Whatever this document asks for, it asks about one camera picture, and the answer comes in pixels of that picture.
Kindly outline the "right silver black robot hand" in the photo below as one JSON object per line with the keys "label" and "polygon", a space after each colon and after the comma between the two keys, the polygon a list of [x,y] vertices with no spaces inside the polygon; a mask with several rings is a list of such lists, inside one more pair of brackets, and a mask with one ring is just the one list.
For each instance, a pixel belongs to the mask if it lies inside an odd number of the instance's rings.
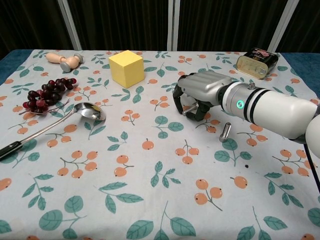
{"label": "right silver black robot hand", "polygon": [[[202,121],[210,108],[222,104],[226,89],[232,84],[232,79],[214,71],[193,72],[181,76],[173,91],[173,100],[178,112],[193,121]],[[196,103],[196,112],[185,112],[181,103],[181,96],[188,95]]]}

